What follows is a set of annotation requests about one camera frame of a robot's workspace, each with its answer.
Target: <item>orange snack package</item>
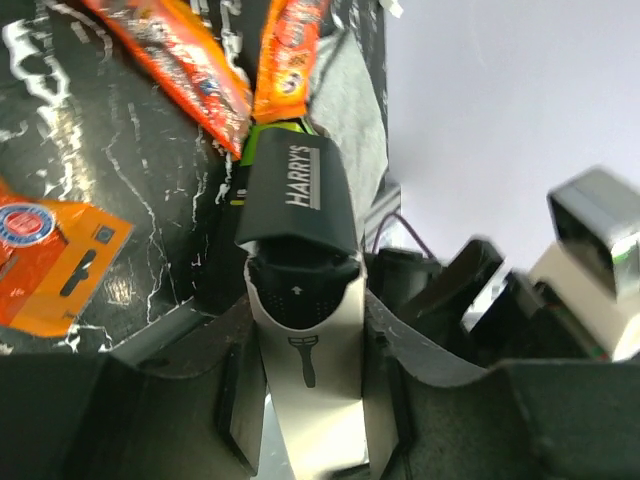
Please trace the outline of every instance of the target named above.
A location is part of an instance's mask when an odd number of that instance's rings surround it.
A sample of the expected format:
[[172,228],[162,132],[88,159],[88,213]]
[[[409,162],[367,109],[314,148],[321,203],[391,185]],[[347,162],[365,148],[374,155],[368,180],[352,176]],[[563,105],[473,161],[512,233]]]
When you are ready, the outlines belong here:
[[249,85],[182,0],[83,0],[189,115],[235,158],[251,126]]
[[257,123],[303,117],[329,0],[271,0],[253,108]]
[[0,325],[66,335],[130,233],[98,208],[35,202],[0,180]]

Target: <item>razor packaging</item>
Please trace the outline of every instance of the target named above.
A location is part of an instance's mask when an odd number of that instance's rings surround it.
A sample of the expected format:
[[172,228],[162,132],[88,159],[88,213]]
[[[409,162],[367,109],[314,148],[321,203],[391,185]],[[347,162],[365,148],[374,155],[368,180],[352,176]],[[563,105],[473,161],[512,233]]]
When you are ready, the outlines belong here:
[[340,151],[285,129],[258,140],[236,242],[271,399],[298,480],[366,461],[366,271]]

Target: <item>purple wire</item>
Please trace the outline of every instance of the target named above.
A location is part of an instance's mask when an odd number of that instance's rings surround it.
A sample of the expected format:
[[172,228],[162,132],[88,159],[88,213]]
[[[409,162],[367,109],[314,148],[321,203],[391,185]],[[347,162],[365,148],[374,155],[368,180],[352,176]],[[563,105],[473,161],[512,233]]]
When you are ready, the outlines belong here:
[[378,231],[376,232],[376,238],[373,241],[373,247],[371,249],[371,253],[378,253],[378,246],[380,245],[380,238],[382,237],[382,231],[384,230],[385,224],[389,221],[390,218],[395,218],[396,220],[398,220],[402,224],[402,226],[407,230],[407,232],[409,232],[409,235],[411,235],[411,237],[413,238],[414,242],[416,242],[418,244],[418,246],[424,252],[424,254],[427,256],[427,258],[431,258],[431,259],[435,259],[436,258],[436,256],[433,254],[431,249],[429,247],[427,247],[427,245],[422,241],[422,239],[420,238],[420,235],[418,235],[418,233],[409,224],[409,222],[407,222],[407,220],[402,215],[400,215],[398,212],[388,213],[382,219],[382,222],[380,223],[380,226],[378,227]]

